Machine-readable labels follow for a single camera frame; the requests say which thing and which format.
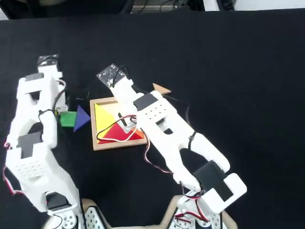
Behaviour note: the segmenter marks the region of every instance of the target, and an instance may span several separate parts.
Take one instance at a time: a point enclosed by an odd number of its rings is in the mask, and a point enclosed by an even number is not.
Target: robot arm
[[[19,80],[16,115],[5,145],[6,167],[18,179],[22,194],[40,212],[61,217],[62,228],[85,228],[78,189],[51,151],[57,146],[57,121],[52,109],[65,83],[59,79],[57,56],[42,59],[40,73]],[[67,109],[64,93],[55,108]],[[42,131],[29,134],[38,122]]]
[[[237,174],[225,174],[230,169],[225,156],[206,137],[196,133],[158,91],[136,93],[132,89],[132,80],[114,64],[97,76],[120,103],[121,115],[136,115],[137,127],[145,132],[164,157],[174,180],[190,189],[188,195],[205,190],[206,193],[198,200],[204,213],[220,213],[246,192],[247,188]],[[121,127],[128,132],[134,124],[127,120],[126,123]],[[194,175],[185,168],[180,156],[180,149],[189,146],[209,161]],[[182,198],[178,207],[182,212],[188,209],[196,211],[196,206],[191,203],[193,201]]]

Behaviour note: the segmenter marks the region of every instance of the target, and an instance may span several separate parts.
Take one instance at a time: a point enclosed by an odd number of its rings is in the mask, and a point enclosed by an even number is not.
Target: black wire
[[[220,229],[223,229],[223,212],[219,214],[220,217]]]
[[[60,217],[60,216],[58,216],[58,215],[55,215],[55,214],[54,214],[54,216],[57,216],[57,217],[61,218],[61,223],[60,223],[57,227],[53,228],[53,229],[57,229],[57,228],[59,228],[59,227],[61,226],[63,219],[62,219],[62,217]]]
[[[170,2],[170,1],[172,1],[172,0],[166,0],[165,2],[163,2],[163,3],[160,5],[160,13],[162,12],[162,6],[163,6],[164,4]]]
[[[55,99],[54,99],[54,104],[53,104],[53,107],[52,107],[52,111],[53,111],[54,114],[55,114],[55,107],[56,107],[56,104],[57,104],[59,98],[61,97],[61,95],[65,92],[65,90],[66,90],[66,89],[61,90],[61,91],[57,94],[57,96],[55,97]]]
[[[148,4],[148,1],[149,1],[149,0],[146,0],[144,6],[138,11],[138,13],[141,13],[141,12],[145,9],[145,7],[146,7],[147,4]]]
[[[130,121],[134,124],[137,124],[135,121],[133,121],[133,119],[136,119],[135,117],[130,117]]]
[[[112,87],[114,87],[115,84],[117,83],[116,78],[118,76],[119,71],[122,70],[123,68],[126,70],[125,74],[126,74],[127,79],[129,79],[129,70],[126,65],[122,65],[122,66],[118,67],[118,70],[116,70],[116,73],[114,75],[113,82],[112,82]]]
[[[197,198],[197,197],[200,197],[200,196],[202,196],[204,193],[205,193],[205,191],[201,191],[201,192],[197,192],[195,195],[193,195],[193,196],[188,196],[186,193],[185,193],[185,191],[184,191],[184,187],[183,187],[183,185],[182,185],[182,183],[180,182],[180,185],[181,185],[181,189],[182,189],[182,194],[185,196],[185,197],[187,197],[187,198],[190,198],[190,199],[194,199],[194,198]]]
[[[56,56],[48,56],[46,58],[44,58],[42,61],[38,62],[38,65],[41,65],[43,62],[47,61],[47,60],[57,60],[57,62],[59,62],[59,59]]]
[[[118,123],[118,122],[121,121],[121,120],[122,120],[122,119],[118,119],[118,120],[116,120],[114,123],[112,123],[111,125],[109,125],[109,127],[107,127],[107,128],[105,128],[105,129],[99,131],[99,132],[96,134],[96,139],[99,140],[99,141],[103,141],[103,139],[100,139],[100,138],[98,137],[98,136],[100,135],[100,133],[106,131],[107,129],[109,129],[110,127],[112,127],[114,124]]]

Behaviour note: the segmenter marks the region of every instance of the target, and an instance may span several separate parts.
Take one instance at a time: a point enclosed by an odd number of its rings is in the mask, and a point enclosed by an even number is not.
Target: wooden tray
[[[119,148],[119,147],[124,147],[124,146],[136,146],[136,145],[146,144],[146,138],[137,139],[137,140],[129,140],[127,142],[111,142],[111,143],[98,144],[98,142],[96,140],[96,123],[95,123],[95,107],[94,107],[95,104],[97,104],[97,105],[117,104],[117,101],[115,100],[114,97],[90,100],[92,143],[93,143],[94,151],[102,150],[102,149]]]

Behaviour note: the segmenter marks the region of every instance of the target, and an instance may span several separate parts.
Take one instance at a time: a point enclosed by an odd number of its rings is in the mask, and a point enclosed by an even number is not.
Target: orange triangle
[[[144,138],[144,133],[142,132],[142,131],[140,131],[140,130],[136,130],[136,132],[135,132],[138,136],[140,136],[141,138]]]
[[[157,85],[155,83],[153,83],[152,85],[153,85],[154,90],[160,92],[161,94],[169,94],[172,92],[171,90],[168,90],[165,87],[161,87],[160,85]]]
[[[122,141],[122,140],[125,140],[126,138],[128,138],[128,136],[131,133],[132,133],[132,131],[130,131],[129,133],[125,133],[123,131],[123,129],[120,127],[120,125],[116,123],[105,134],[104,138],[114,138],[114,139],[118,139],[118,140]],[[138,136],[136,133],[134,133],[133,136],[129,140],[136,140],[136,139],[141,139],[141,137]],[[109,142],[113,142],[113,141],[103,140],[103,141],[99,141],[98,144],[104,144],[104,143],[109,143]]]

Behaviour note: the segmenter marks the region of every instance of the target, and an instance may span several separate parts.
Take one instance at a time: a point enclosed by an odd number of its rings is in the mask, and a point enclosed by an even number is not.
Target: black table surface
[[[240,228],[293,228],[304,222],[305,10],[100,15],[0,22],[0,141],[16,107],[18,79],[40,55],[58,53],[68,89],[111,96],[96,73],[126,64],[136,85],[152,82],[191,104],[190,120],[229,159],[248,192],[228,209]],[[172,102],[181,115],[185,107]],[[88,101],[82,102],[88,112]],[[65,130],[57,155],[82,198],[112,226],[160,223],[173,178],[146,164],[144,146],[93,152],[91,126]],[[164,160],[152,148],[150,159]],[[205,161],[182,151],[195,171]],[[1,163],[5,151],[1,150]],[[39,228],[39,213],[0,182],[0,227]]]

